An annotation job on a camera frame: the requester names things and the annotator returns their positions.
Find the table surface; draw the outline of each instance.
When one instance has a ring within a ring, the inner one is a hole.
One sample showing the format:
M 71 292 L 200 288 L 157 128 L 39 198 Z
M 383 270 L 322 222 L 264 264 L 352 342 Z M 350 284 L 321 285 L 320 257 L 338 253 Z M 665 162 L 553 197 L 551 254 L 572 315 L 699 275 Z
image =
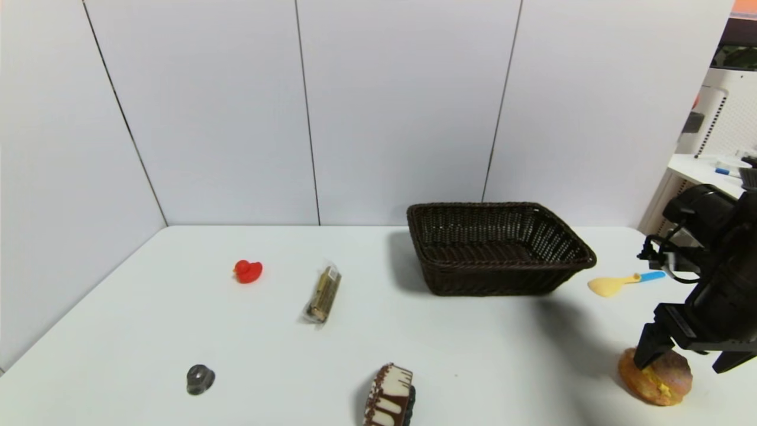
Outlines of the table surface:
M 757 362 L 725 374 L 683 352 L 692 392 L 675 407 L 631 396 L 616 374 L 658 302 L 692 287 L 665 278 L 602 299 L 587 281 L 647 271 L 643 236 L 576 228 L 597 266 L 545 297 L 440 298 L 405 227 L 169 227 L 0 378 L 0 424 L 356 425 L 381 365 L 413 371 L 413 426 L 668 426 L 752 415 Z M 264 264 L 251 285 L 237 260 Z M 298 321 L 319 270 L 344 275 L 323 328 Z M 200 396 L 185 375 L 217 373 Z
M 717 156 L 701 155 L 694 158 L 688 154 L 673 154 L 668 163 L 668 169 L 694 183 L 710 183 L 739 198 L 744 190 L 741 188 L 741 178 L 715 173 Z

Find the white wall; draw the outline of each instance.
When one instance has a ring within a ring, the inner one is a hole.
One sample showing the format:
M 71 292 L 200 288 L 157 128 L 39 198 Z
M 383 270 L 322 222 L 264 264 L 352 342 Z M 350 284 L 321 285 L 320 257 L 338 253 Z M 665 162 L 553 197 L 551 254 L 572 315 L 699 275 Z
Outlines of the white wall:
M 0 169 L 2 169 L 1 158 L 0 158 Z M 0 170 L 0 200 L 2 200 L 2 170 Z M 0 242 L 1 241 L 2 241 L 2 202 L 0 202 Z M 0 243 L 0 345 L 2 345 L 2 243 Z M 0 364 L 0 376 L 2 376 L 2 364 Z
M 519 1 L 298 4 L 321 222 L 481 201 Z
M 635 227 L 731 0 L 525 0 L 486 201 Z
M 8 368 L 164 226 L 81 0 L 4 0 L 2 339 Z
M 294 0 L 87 0 L 169 224 L 317 224 Z

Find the yellow spoon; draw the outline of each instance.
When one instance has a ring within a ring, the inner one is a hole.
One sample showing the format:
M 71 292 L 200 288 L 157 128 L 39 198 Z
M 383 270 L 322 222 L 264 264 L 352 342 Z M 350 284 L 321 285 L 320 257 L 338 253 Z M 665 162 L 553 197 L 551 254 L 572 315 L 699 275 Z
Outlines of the yellow spoon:
M 591 291 L 602 297 L 613 297 L 625 284 L 641 283 L 649 280 L 656 280 L 665 276 L 663 271 L 649 272 L 647 274 L 633 274 L 630 277 L 623 278 L 595 278 L 589 281 Z

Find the white shelf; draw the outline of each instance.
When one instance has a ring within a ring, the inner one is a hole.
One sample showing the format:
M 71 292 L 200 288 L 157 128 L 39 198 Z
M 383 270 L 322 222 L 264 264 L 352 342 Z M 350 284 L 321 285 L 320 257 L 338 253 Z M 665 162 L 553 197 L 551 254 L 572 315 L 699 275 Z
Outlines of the white shelf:
M 688 154 L 674 154 L 668 163 L 668 169 L 680 177 L 693 183 L 710 183 L 734 198 L 739 198 L 744 190 L 741 189 L 741 179 L 715 173 L 714 156 L 701 155 L 694 158 Z

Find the red rubber duck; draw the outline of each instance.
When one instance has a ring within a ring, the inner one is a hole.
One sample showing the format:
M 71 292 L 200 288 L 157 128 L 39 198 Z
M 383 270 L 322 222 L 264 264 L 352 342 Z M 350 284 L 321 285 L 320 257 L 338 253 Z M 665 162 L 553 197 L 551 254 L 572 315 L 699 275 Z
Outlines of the red rubber duck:
M 249 284 L 260 277 L 263 273 L 263 264 L 260 262 L 250 263 L 246 260 L 241 260 L 234 265 L 234 273 L 237 276 L 237 281 L 242 284 Z

